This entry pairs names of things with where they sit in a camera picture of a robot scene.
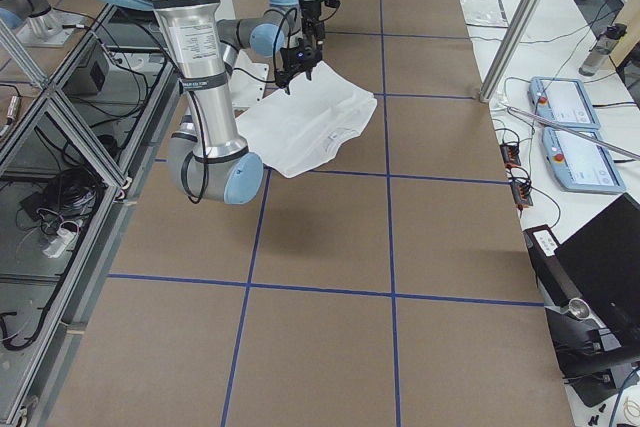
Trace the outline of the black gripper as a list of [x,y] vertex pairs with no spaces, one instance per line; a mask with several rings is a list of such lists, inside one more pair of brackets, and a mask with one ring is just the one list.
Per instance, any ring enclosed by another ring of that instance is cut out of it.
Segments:
[[321,48],[314,46],[306,38],[299,38],[293,47],[281,48],[283,66],[275,71],[275,80],[281,81],[281,89],[290,94],[290,82],[298,74],[304,73],[312,80],[314,67],[321,61]]
[[302,32],[307,40],[324,40],[325,26],[321,20],[323,0],[301,0]]

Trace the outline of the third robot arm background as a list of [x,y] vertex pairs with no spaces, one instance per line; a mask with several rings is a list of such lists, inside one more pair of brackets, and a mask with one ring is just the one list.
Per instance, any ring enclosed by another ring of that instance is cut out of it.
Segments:
[[28,47],[61,47],[85,24],[84,15],[58,12],[48,0],[1,0],[1,20]]

